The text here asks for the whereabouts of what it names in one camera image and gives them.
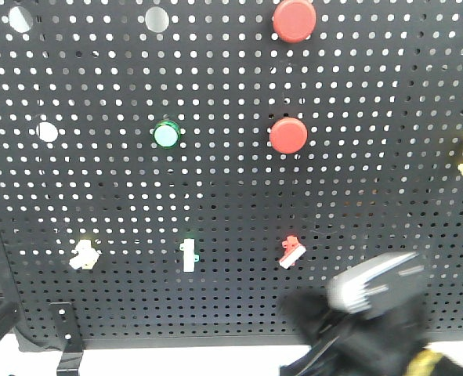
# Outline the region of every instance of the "red switch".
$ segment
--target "red switch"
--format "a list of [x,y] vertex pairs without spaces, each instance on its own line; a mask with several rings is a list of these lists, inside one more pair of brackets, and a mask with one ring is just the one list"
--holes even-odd
[[317,11],[308,0],[283,0],[273,14],[273,28],[281,40],[299,43],[317,24]]
[[271,128],[269,141],[274,150],[283,154],[300,151],[308,139],[308,130],[302,121],[284,117]]
[[294,262],[306,253],[304,245],[299,243],[297,237],[292,235],[288,236],[286,241],[282,241],[281,245],[285,248],[285,253],[284,257],[280,259],[280,266],[285,269],[294,266]]

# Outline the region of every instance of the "robotic hand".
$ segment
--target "robotic hand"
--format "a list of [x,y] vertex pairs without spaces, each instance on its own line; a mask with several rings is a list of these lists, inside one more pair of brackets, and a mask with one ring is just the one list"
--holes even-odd
[[280,376],[463,376],[425,349],[422,263],[414,252],[385,254],[340,274],[327,297],[286,297],[282,311],[311,350]]

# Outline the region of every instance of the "white switch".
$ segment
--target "white switch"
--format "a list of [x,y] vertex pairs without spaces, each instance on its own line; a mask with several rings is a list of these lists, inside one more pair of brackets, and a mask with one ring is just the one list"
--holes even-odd
[[179,249],[184,252],[184,272],[194,272],[194,263],[200,261],[200,256],[194,253],[194,239],[184,239]]
[[80,240],[72,252],[78,254],[69,261],[69,265],[71,265],[73,269],[93,269],[100,255],[100,253],[92,247],[91,240]]

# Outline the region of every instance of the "wire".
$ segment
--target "wire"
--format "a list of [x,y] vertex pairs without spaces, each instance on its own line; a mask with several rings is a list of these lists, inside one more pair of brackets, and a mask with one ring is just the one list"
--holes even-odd
[[312,365],[315,364],[315,362],[318,361],[318,359],[323,355],[325,354],[325,352],[327,350],[329,350],[329,348],[339,339],[339,336],[331,339],[329,342],[327,342],[324,347],[322,347],[320,349],[319,352],[317,352],[317,354],[304,366],[304,368],[302,368],[297,374],[295,374],[294,376],[302,376],[308,369],[311,368]]

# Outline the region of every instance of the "metal frame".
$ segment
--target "metal frame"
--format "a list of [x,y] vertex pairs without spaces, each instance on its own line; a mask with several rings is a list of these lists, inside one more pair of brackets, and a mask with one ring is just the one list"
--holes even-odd
[[57,367],[57,376],[79,376],[83,341],[74,316],[73,305],[69,302],[51,303],[49,309],[63,350]]

